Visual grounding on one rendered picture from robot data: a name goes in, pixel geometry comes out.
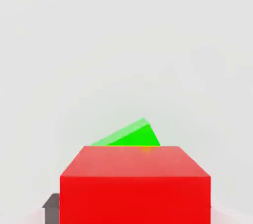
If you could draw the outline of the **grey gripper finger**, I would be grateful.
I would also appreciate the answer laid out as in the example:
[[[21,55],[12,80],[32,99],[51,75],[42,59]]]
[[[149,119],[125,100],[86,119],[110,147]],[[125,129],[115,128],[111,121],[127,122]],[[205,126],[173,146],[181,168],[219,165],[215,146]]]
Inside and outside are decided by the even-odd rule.
[[[59,193],[53,193],[40,210],[28,215],[25,224],[59,224]]]

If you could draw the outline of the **small red cube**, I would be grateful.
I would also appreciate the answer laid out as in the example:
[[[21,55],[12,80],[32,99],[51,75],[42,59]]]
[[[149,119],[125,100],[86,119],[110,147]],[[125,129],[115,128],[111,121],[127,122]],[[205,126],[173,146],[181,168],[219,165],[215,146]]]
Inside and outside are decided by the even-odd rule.
[[[60,176],[60,224],[211,224],[211,178],[176,146],[85,146]]]

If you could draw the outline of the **small green cube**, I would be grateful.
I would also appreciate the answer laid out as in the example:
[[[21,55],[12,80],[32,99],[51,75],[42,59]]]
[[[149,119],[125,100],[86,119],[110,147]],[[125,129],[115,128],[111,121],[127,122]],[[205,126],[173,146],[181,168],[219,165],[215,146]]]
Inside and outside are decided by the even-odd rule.
[[[134,123],[96,141],[91,146],[160,146],[150,123],[139,119]]]

